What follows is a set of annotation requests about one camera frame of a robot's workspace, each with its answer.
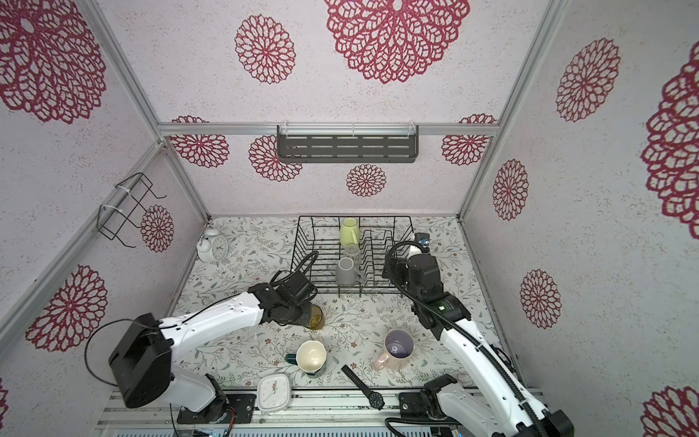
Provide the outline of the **amber glass cup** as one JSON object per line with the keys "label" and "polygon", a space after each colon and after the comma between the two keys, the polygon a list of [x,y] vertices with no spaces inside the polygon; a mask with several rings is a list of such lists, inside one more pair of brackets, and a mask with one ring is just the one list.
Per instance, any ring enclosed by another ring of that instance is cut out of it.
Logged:
{"label": "amber glass cup", "polygon": [[323,309],[315,304],[311,305],[311,316],[306,327],[312,331],[319,331],[324,327],[325,317]]}

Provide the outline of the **clear glass cup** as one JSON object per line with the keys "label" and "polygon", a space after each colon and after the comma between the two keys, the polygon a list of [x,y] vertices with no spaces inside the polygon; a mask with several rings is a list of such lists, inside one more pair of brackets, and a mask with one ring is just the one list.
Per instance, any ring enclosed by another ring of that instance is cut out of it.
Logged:
{"label": "clear glass cup", "polygon": [[355,263],[360,263],[360,255],[362,252],[360,251],[359,245],[351,243],[345,246],[343,250],[346,258],[352,259]]}

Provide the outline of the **grey cream mug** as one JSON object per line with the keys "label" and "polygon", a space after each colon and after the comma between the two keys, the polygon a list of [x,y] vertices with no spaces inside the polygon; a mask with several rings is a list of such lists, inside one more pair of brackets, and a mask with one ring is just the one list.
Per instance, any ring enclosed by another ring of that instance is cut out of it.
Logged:
{"label": "grey cream mug", "polygon": [[362,273],[355,260],[348,257],[341,258],[335,271],[335,282],[339,287],[352,287],[360,282]]}

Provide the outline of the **light green mug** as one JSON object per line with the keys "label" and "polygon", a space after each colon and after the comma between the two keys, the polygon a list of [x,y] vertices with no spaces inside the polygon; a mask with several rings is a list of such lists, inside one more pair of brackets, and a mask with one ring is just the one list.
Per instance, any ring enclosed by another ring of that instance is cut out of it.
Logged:
{"label": "light green mug", "polygon": [[356,218],[345,218],[340,224],[340,245],[360,245],[360,225]]}

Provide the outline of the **black wire dish rack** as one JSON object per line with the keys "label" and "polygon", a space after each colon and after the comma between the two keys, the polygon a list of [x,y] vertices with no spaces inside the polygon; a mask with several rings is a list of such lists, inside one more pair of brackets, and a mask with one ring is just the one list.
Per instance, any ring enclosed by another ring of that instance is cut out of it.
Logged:
{"label": "black wire dish rack", "polygon": [[[297,220],[291,267],[302,268],[320,294],[396,294],[384,272],[386,254],[396,243],[414,238],[409,216],[358,216],[359,237],[340,242],[342,216],[301,216]],[[343,285],[336,273],[340,260],[353,262],[355,281]]]}

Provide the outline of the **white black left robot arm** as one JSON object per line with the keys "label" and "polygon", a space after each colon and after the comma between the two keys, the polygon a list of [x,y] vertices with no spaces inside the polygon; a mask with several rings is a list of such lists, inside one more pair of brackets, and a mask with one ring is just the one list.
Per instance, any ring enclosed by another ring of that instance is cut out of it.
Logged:
{"label": "white black left robot arm", "polygon": [[277,273],[247,291],[218,300],[199,311],[158,320],[145,313],[129,327],[108,358],[118,389],[129,409],[153,402],[177,405],[196,422],[218,422],[232,406],[215,377],[178,366],[180,357],[233,331],[265,323],[307,326],[318,289],[308,277],[318,251],[307,254],[289,274]]}

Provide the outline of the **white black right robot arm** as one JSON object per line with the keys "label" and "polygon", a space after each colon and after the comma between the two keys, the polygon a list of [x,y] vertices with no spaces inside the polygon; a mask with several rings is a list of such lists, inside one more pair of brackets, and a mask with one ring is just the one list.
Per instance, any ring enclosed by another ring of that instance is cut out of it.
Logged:
{"label": "white black right robot arm", "polygon": [[518,380],[485,340],[471,313],[444,289],[438,262],[422,244],[404,240],[388,249],[384,265],[392,285],[411,302],[420,324],[452,353],[482,394],[466,393],[450,376],[423,389],[427,415],[460,425],[474,436],[572,436],[563,412],[552,412]]}

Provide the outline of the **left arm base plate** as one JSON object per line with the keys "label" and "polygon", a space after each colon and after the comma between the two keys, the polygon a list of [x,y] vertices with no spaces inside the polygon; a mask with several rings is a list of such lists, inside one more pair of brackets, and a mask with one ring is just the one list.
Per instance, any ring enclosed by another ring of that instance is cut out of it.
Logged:
{"label": "left arm base plate", "polygon": [[229,393],[227,402],[216,398],[211,406],[195,413],[182,408],[176,424],[250,424],[257,396],[250,393]]}

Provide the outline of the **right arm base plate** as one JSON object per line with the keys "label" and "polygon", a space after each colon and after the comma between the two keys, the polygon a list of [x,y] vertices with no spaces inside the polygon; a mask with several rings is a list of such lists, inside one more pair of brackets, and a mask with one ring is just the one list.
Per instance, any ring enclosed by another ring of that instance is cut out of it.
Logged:
{"label": "right arm base plate", "polygon": [[431,391],[404,391],[399,394],[400,418],[441,421],[445,418],[437,397]]}

